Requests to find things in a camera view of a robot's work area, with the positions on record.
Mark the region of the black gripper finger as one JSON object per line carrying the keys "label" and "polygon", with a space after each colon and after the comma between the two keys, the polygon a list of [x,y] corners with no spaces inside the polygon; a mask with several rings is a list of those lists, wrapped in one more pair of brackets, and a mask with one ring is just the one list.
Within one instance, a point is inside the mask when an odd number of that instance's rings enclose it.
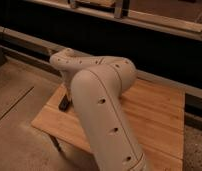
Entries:
{"label": "black gripper finger", "polygon": [[68,99],[67,96],[64,96],[58,106],[61,111],[66,111],[71,104],[71,101]]}

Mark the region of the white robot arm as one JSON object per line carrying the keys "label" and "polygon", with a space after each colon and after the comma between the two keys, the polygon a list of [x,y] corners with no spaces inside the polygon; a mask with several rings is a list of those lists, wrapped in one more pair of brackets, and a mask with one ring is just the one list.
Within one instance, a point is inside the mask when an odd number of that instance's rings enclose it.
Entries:
{"label": "white robot arm", "polygon": [[64,49],[50,57],[50,64],[63,77],[100,171],[149,171],[119,100],[135,82],[132,61],[76,57],[71,49]]}

